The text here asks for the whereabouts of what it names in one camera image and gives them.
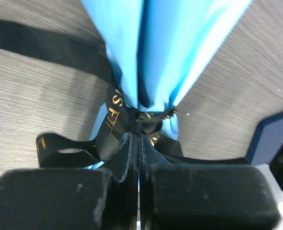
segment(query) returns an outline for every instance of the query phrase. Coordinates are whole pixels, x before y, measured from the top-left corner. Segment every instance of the white plastic piece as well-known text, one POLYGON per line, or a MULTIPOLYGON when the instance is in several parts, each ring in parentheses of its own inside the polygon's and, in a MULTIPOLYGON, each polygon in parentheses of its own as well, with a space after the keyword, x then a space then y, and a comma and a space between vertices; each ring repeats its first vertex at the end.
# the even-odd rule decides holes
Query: white plastic piece
POLYGON ((271 188, 271 192, 277 202, 278 210, 282 216, 282 220, 280 221, 279 225, 275 229, 283 230, 283 191, 281 191, 278 183, 276 182, 274 176, 272 175, 269 165, 261 164, 255 167, 259 169, 260 172, 264 175, 268 185, 271 188))
POLYGON ((141 222, 140 221, 136 222, 136 230, 141 230, 141 222))

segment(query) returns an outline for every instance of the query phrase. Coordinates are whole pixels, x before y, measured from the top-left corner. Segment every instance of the knot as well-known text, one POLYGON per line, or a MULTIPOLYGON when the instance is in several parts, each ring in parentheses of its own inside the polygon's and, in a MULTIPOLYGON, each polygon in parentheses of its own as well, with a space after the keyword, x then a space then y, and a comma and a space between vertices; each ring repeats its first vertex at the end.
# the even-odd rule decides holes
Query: knot
POLYGON ((152 145, 154 145, 160 136, 160 132, 164 119, 170 119, 176 112, 176 108, 169 109, 164 112, 140 112, 132 109, 134 115, 127 132, 137 135, 145 134, 149 137, 152 145))
POLYGON ((177 113, 177 108, 168 109, 164 112, 139 112, 137 119, 140 121, 160 121, 171 118, 177 113))

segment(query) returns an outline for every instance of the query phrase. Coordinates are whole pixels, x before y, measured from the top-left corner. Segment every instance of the gray wood grain surface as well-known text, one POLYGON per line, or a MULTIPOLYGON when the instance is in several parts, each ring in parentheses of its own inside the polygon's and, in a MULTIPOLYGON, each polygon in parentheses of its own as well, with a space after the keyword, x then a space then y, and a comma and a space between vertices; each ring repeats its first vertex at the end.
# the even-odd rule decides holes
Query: gray wood grain surface
MULTIPOLYGON (((0 1, 0 18, 104 43, 78 0, 0 1)), ((37 167, 35 138, 89 138, 104 101, 96 76, 0 50, 0 175, 37 167)), ((244 156, 257 123, 283 111, 283 0, 255 0, 179 106, 186 156, 244 156)))

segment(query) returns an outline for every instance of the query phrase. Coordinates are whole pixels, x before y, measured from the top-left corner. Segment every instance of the blue cloth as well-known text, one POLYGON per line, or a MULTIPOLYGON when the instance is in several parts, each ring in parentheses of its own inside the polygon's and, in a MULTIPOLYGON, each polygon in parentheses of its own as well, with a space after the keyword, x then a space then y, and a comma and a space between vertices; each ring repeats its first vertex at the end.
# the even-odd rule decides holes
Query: blue cloth
MULTIPOLYGON (((180 103, 251 1, 82 0, 106 43, 126 104, 153 112, 180 103), (138 101, 137 70, 148 108, 138 101)), ((177 139, 177 116, 164 120, 161 132, 177 139)), ((94 128, 90 139, 96 134, 94 128)))

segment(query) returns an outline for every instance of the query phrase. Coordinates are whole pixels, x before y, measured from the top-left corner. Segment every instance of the nylon strap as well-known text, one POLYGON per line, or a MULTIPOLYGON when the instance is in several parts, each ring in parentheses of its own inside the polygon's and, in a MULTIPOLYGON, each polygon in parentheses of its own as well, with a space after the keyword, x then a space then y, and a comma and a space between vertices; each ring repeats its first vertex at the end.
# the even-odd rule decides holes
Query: nylon strap
POLYGON ((160 134, 162 119, 176 112, 141 113, 128 108, 106 58, 95 46, 77 41, 65 34, 0 20, 0 49, 49 61, 94 74, 110 83, 106 93, 107 115, 97 137, 91 141, 74 141, 56 133, 44 133, 36 138, 40 167, 74 167, 107 161, 121 147, 126 132, 145 134, 163 154, 183 156, 180 143, 160 134))

